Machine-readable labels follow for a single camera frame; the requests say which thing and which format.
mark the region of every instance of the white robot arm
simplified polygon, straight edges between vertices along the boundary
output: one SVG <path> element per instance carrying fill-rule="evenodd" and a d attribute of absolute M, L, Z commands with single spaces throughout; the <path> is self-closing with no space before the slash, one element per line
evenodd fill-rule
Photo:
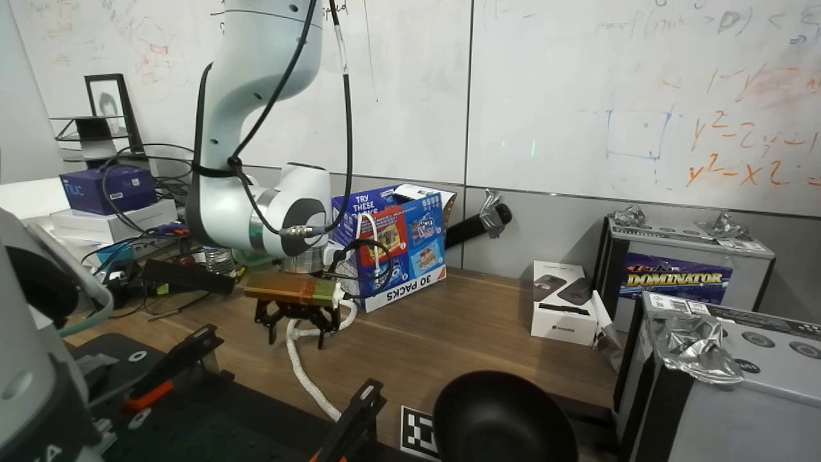
<path fill-rule="evenodd" d="M 320 240 L 331 202 L 326 168 L 286 163 L 280 185 L 254 198 L 264 226 L 236 163 L 245 116 L 272 96 L 299 91 L 314 76 L 320 9 L 317 0 L 226 0 L 223 41 L 203 76 L 196 107 L 187 204 L 196 238 L 272 256 L 298 256 Z"/>

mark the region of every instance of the white wall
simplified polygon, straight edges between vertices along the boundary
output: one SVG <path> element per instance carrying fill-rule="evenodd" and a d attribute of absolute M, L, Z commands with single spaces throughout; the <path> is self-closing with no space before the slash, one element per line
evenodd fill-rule
<path fill-rule="evenodd" d="M 0 0 L 0 181 L 53 177 L 64 162 L 7 0 Z"/>

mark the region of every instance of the black pot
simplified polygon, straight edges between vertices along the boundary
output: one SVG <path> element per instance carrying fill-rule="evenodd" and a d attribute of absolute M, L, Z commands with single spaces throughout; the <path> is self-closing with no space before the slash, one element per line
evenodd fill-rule
<path fill-rule="evenodd" d="M 434 408 L 441 462 L 577 462 L 560 406 L 508 372 L 468 372 L 449 381 Z"/>

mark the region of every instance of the whiteboard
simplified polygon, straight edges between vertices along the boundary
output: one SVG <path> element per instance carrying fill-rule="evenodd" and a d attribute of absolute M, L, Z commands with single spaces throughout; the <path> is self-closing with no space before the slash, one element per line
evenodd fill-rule
<path fill-rule="evenodd" d="M 821 215 L 821 3 L 476 0 L 468 185 Z"/>
<path fill-rule="evenodd" d="M 465 181 L 468 3 L 338 0 L 356 173 Z M 85 73 L 122 72 L 144 141 L 191 147 L 221 0 L 12 0 L 52 118 L 90 113 Z M 243 162 L 344 172 L 341 58 L 326 16 L 314 81 L 276 103 Z"/>

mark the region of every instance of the wooden table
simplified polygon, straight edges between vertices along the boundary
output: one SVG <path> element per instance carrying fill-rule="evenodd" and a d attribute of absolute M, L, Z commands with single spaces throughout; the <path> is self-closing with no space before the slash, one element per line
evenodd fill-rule
<path fill-rule="evenodd" d="M 441 388 L 468 369 L 504 369 L 534 380 L 547 392 L 610 406 L 616 372 L 594 348 L 527 336 L 531 290 L 512 280 L 449 272 L 449 280 L 393 302 L 314 347 L 299 340 L 308 378 L 335 408 L 366 380 L 385 381 L 380 440 L 397 446 L 399 406 L 434 411 Z M 179 316 L 157 317 L 146 311 L 85 331 L 85 340 L 105 331 L 168 348 L 203 324 L 214 324 L 226 344 L 217 362 L 236 380 L 268 398 L 323 416 L 298 384 L 285 344 L 268 344 L 254 321 L 250 297 L 208 297 Z"/>

